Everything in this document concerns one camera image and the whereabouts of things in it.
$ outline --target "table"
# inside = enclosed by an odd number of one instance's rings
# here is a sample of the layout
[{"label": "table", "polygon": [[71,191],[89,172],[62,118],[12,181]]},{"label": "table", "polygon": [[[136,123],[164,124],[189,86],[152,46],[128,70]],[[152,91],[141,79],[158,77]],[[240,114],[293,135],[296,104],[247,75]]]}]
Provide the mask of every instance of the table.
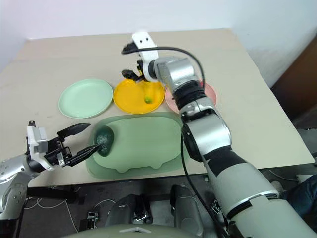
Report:
[{"label": "table", "polygon": [[[314,160],[296,129],[262,79],[257,67],[230,29],[154,32],[158,46],[176,46],[201,61],[207,83],[215,88],[217,108],[232,133],[232,148],[257,168],[312,163]],[[57,106],[60,94],[74,82],[98,78],[115,87],[121,71],[136,69],[135,54],[123,56],[131,34],[76,36],[32,40],[0,74],[0,160],[25,152],[26,126],[34,120],[46,129],[48,139],[80,122],[92,126],[67,138],[76,153],[87,145],[93,126],[106,117],[124,115],[115,104],[91,119],[63,116]],[[162,56],[171,52],[162,52]],[[162,104],[157,112],[169,111]],[[188,162],[192,174],[205,173],[201,163]],[[182,169],[127,179],[182,175]],[[85,163],[45,171],[30,186],[102,182],[90,176]]]}]

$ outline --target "green tray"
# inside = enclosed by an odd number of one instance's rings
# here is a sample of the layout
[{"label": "green tray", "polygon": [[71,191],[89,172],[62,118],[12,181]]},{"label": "green tray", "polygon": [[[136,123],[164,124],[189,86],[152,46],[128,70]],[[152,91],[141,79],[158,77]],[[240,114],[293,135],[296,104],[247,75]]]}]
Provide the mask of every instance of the green tray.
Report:
[{"label": "green tray", "polygon": [[[176,115],[175,113],[150,113],[146,115],[128,115],[128,116],[118,116],[118,117],[111,117],[111,118],[106,118],[104,120],[101,120],[96,124],[94,127],[90,139],[89,139],[89,145],[92,145],[94,142],[94,135],[96,130],[105,124],[109,124],[111,122],[117,121],[117,120],[122,120],[122,119],[130,119],[130,118],[143,118],[143,117],[166,117],[173,119],[176,121],[180,126],[182,126],[182,122],[179,118],[179,115]],[[184,158],[185,161],[189,159],[189,155],[187,150],[185,149],[184,151]],[[133,176],[141,176],[141,175],[150,175],[150,174],[157,174],[157,173],[164,173],[164,172],[169,172],[173,171],[176,169],[179,169],[182,167],[181,163],[181,156],[180,154],[176,156],[176,158],[162,164],[162,166],[158,169],[153,169],[151,167],[142,167],[142,168],[134,168],[134,169],[129,169],[128,171],[124,173],[118,172],[116,169],[110,169],[103,167],[99,165],[93,156],[88,158],[86,160],[86,167],[88,172],[95,178],[99,179],[122,179],[122,178],[127,178],[127,177],[133,177]]]}]

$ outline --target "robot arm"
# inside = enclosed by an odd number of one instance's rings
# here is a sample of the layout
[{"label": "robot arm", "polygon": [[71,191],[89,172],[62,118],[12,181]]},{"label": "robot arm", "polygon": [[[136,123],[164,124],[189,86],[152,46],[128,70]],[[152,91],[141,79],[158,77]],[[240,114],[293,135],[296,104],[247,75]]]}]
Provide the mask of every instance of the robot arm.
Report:
[{"label": "robot arm", "polygon": [[229,128],[200,87],[190,61],[160,58],[155,48],[142,52],[154,46],[146,32],[133,34],[132,40],[122,53],[141,52],[138,64],[144,80],[162,82],[172,92],[183,121],[184,144],[191,158],[204,163],[218,203],[230,220],[230,234],[253,238],[316,237],[293,208],[278,199],[277,190],[266,178],[232,150]]},{"label": "robot arm", "polygon": [[58,137],[47,140],[44,128],[35,127],[30,121],[27,127],[27,152],[0,163],[0,222],[1,236],[10,237],[15,230],[16,219],[23,209],[28,183],[44,170],[54,170],[55,165],[74,166],[87,159],[98,149],[90,146],[72,156],[64,147],[65,138],[82,132],[90,124],[80,123],[59,131]]}]

